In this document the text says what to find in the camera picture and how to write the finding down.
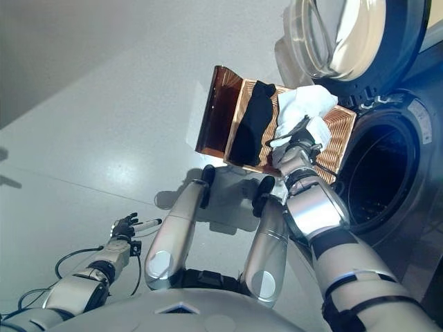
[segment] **robotic arm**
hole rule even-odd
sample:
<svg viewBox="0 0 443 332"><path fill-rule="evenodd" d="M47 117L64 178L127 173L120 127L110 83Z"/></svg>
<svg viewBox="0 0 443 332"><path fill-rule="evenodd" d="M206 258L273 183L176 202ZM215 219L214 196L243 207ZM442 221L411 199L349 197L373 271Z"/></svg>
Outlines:
<svg viewBox="0 0 443 332"><path fill-rule="evenodd" d="M323 317L332 330L440 331L374 250L347 231L346 207L315 172L309 154L296 145L281 160L289 190L284 218L308 240Z"/></svg>
<svg viewBox="0 0 443 332"><path fill-rule="evenodd" d="M139 256L141 241L133 241L136 231L161 223L160 219L139 222L137 213L114 222L111 238L93 256L84 270L63 277L54 285L43 308L23 310L1 322L3 331L45 331L72 317L105 304L109 287L118 279L129 257Z"/></svg>

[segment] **white label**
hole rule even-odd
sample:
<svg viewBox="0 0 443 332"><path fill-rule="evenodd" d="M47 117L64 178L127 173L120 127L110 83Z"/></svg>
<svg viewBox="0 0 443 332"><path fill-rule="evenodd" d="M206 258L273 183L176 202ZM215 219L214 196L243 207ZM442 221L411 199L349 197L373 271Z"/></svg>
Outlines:
<svg viewBox="0 0 443 332"><path fill-rule="evenodd" d="M416 99L408 106L408 110L415 116L422 130L423 145L432 142L432 124L426 109Z"/></svg>

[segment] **white towel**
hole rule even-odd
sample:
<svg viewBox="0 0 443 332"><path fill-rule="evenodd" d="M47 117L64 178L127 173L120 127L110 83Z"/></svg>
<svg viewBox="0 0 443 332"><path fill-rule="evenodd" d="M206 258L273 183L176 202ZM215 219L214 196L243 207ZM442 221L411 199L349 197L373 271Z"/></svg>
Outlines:
<svg viewBox="0 0 443 332"><path fill-rule="evenodd" d="M275 138L288 134L305 116L314 118L323 117L334 106L338 99L335 95L321 85L301 86L278 95L278 127L275 131ZM272 148L279 147L291 138L282 138L271 142Z"/></svg>

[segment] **washing machine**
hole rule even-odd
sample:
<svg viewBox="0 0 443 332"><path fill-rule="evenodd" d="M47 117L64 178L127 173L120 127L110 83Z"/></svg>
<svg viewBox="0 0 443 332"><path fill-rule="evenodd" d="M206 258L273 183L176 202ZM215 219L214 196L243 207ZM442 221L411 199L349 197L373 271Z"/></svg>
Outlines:
<svg viewBox="0 0 443 332"><path fill-rule="evenodd" d="M287 11L299 67L357 114L335 184L351 231L418 300L443 253L443 21L430 26L430 8L294 0Z"/></svg>

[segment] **black cloth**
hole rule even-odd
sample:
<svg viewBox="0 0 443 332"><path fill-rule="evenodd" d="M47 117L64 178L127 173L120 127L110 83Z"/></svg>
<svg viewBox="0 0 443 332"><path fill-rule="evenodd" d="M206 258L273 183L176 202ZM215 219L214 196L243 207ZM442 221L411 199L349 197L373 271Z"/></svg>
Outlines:
<svg viewBox="0 0 443 332"><path fill-rule="evenodd" d="M229 160L239 165L256 166L262 149L262 136L272 119L271 96L274 84L255 83L242 121L238 127L230 151Z"/></svg>

